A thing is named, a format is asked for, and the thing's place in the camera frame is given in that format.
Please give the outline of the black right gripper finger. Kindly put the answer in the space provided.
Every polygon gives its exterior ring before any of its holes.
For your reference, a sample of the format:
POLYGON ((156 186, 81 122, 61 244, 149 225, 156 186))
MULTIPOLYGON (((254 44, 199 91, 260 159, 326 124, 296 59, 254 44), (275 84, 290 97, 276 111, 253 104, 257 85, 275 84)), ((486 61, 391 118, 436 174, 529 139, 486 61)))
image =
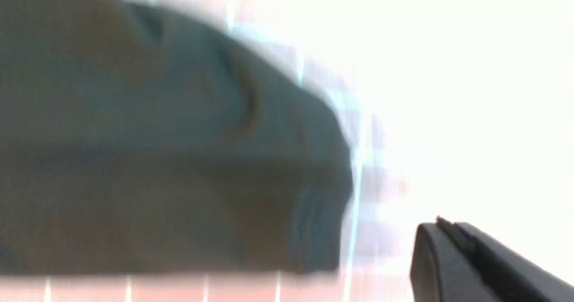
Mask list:
POLYGON ((574 288, 479 228, 437 217, 416 229, 415 302, 571 302, 574 288))

